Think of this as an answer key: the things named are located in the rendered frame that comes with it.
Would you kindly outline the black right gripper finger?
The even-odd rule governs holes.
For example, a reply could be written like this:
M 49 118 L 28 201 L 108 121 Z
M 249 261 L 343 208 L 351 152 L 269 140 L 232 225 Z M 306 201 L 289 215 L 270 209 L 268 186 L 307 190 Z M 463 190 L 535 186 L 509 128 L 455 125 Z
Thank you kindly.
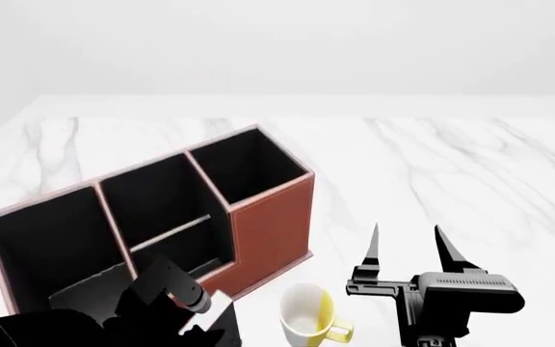
M 435 240 L 442 271 L 454 274 L 488 274 L 478 265 L 469 262 L 450 242 L 439 225 L 435 225 Z
M 368 251 L 360 265 L 353 271 L 353 280 L 375 281 L 380 272 L 379 259 L 379 226 L 374 225 Z

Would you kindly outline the brown leather desk caddy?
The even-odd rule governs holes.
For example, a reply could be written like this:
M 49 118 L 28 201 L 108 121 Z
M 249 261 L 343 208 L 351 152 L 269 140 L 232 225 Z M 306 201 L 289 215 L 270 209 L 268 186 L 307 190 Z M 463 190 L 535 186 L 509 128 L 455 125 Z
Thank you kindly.
M 3 208 L 4 303 L 105 320 L 159 255 L 243 297 L 310 257 L 313 190 L 313 171 L 254 125 Z

